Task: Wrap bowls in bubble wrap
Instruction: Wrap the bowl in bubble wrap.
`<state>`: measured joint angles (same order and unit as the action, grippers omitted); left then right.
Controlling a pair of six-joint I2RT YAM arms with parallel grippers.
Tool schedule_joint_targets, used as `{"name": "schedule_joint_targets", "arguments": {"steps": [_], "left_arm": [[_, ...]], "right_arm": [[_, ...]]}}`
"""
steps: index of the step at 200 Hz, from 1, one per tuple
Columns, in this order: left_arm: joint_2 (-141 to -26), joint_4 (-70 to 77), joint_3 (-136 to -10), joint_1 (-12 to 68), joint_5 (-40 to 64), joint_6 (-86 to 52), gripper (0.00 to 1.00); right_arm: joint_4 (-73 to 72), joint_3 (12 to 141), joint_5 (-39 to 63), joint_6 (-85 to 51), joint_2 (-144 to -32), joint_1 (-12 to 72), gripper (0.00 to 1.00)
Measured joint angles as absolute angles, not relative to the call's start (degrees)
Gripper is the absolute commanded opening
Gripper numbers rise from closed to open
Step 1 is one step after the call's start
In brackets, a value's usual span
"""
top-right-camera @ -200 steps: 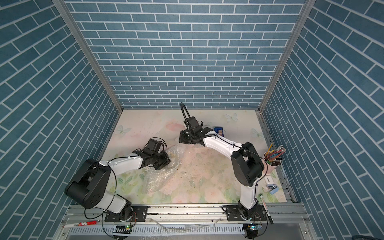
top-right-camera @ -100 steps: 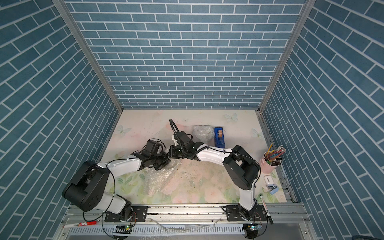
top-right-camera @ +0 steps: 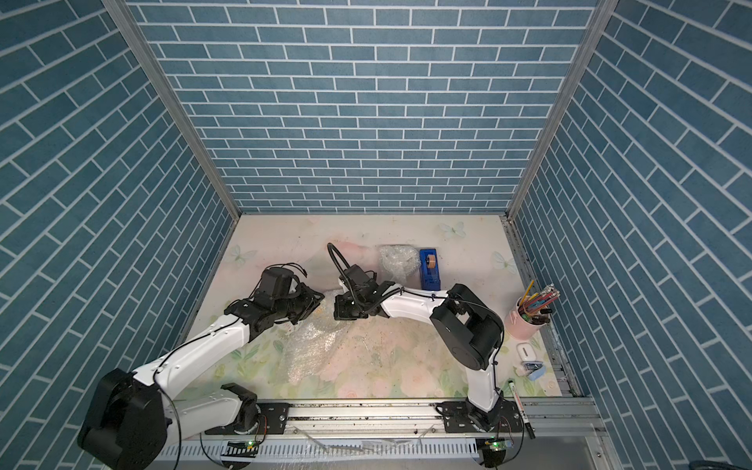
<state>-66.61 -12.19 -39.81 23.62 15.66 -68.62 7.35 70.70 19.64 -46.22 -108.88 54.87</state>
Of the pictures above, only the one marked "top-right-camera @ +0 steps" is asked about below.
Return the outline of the clear bubble wrap sheet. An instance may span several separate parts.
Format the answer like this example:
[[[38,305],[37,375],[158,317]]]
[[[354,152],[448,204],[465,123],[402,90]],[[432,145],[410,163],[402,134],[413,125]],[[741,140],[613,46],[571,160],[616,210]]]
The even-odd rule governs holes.
[[[281,370],[292,385],[307,379],[334,382],[350,366],[343,348],[354,321],[334,318],[336,294],[327,291],[321,304],[288,337]]]
[[[385,279],[403,285],[417,274],[420,266],[419,250],[410,245],[381,245],[378,260]]]

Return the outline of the blue tape dispenser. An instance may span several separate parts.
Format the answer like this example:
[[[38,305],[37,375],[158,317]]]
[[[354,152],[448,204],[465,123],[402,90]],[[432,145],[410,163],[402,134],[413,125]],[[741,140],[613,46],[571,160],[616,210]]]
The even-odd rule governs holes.
[[[437,251],[435,249],[421,249],[419,260],[421,288],[425,291],[440,291],[441,274]]]

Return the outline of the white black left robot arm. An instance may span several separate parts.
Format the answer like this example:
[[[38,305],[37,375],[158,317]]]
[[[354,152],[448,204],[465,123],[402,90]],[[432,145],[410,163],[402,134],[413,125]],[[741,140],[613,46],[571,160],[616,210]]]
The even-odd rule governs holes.
[[[135,370],[119,368],[97,384],[78,433],[78,446],[111,469],[145,469],[184,438],[221,429],[265,437],[268,418],[257,395],[236,383],[179,405],[197,377],[266,330],[308,318],[325,295],[287,264],[266,268],[249,297],[232,302],[197,336]]]

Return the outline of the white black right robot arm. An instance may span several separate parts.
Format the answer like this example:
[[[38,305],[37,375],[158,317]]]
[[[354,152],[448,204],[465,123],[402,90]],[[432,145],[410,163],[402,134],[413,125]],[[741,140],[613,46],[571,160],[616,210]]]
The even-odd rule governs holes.
[[[340,284],[344,293],[335,297],[334,307],[338,321],[381,316],[432,325],[465,368],[468,419],[481,431],[499,425],[503,393],[497,385],[497,354],[503,345],[503,321],[467,286],[414,291],[392,281],[379,283],[359,266],[342,269]]]

